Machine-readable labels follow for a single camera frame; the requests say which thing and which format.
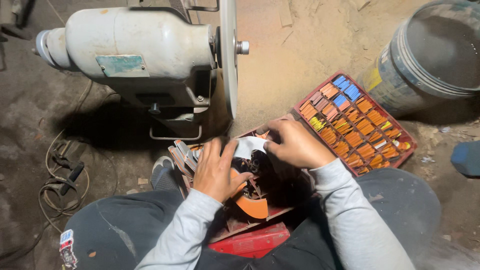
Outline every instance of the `patch on pants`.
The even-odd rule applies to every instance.
[[[73,230],[64,231],[60,235],[60,256],[66,267],[77,268],[77,258],[73,253]]]

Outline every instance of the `hand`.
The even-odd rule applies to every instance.
[[[297,121],[269,121],[267,126],[262,126],[257,130],[257,134],[263,134],[267,130],[279,134],[282,144],[269,141],[264,144],[264,149],[274,154],[279,160],[295,167],[316,169],[327,165],[336,158]]]
[[[222,156],[220,156],[222,143],[219,138],[205,143],[193,177],[194,189],[223,203],[237,191],[243,182],[253,178],[252,173],[244,172],[230,179],[230,164],[237,143],[236,140],[230,141],[225,146]]]

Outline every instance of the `dusty floor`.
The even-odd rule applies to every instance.
[[[199,0],[211,4],[211,0]],[[425,0],[373,0],[357,12],[348,0],[292,0],[293,26],[282,28],[279,0],[239,0],[239,39],[250,41],[250,55],[240,56],[239,108],[232,135],[285,114],[289,108],[343,69],[352,77],[372,63],[389,42],[400,22]],[[51,0],[61,20],[86,8],[125,6],[126,0]],[[38,0],[28,30],[36,35],[44,29],[63,27],[46,0]],[[215,13],[201,13],[204,23],[218,24]],[[3,45],[6,70],[0,72],[0,254],[34,240],[40,230],[37,192],[47,179],[45,152],[69,121],[88,79],[50,68],[31,53],[34,40],[9,38]],[[130,189],[149,178],[153,162],[168,144],[150,140],[148,120],[142,113],[118,106],[105,86],[94,84],[75,114],[70,135],[81,136],[90,147],[83,155],[91,174],[86,202]],[[443,206],[440,235],[480,251],[480,180],[457,173],[449,157],[458,141],[480,135],[475,121],[479,109],[474,101],[461,101],[454,108],[440,108],[410,116],[402,121],[415,136],[419,148],[403,169],[428,180]],[[452,127],[448,133],[438,128]],[[431,155],[435,163],[422,163]],[[79,190],[85,178],[78,180]],[[59,222],[62,227],[65,221]],[[34,252],[9,265],[11,269],[60,269],[59,233],[48,227]]]

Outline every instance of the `gray long sleeve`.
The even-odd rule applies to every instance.
[[[407,253],[339,159],[310,170],[336,251],[346,270],[412,270]],[[191,189],[156,246],[136,270],[193,270],[201,243],[222,204]]]
[[[200,257],[208,226],[222,206],[212,197],[190,189],[156,246],[145,255],[135,270],[193,270]]]
[[[404,248],[340,159],[310,170],[335,249],[347,270],[414,269]]]

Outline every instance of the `white paper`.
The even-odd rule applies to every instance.
[[[264,143],[267,142],[267,140],[265,139],[255,136],[248,136],[238,138],[237,141],[239,144],[237,145],[237,149],[235,149],[235,152],[233,153],[233,157],[235,158],[243,158],[250,160],[252,158],[253,150],[260,150],[266,154],[264,150]]]

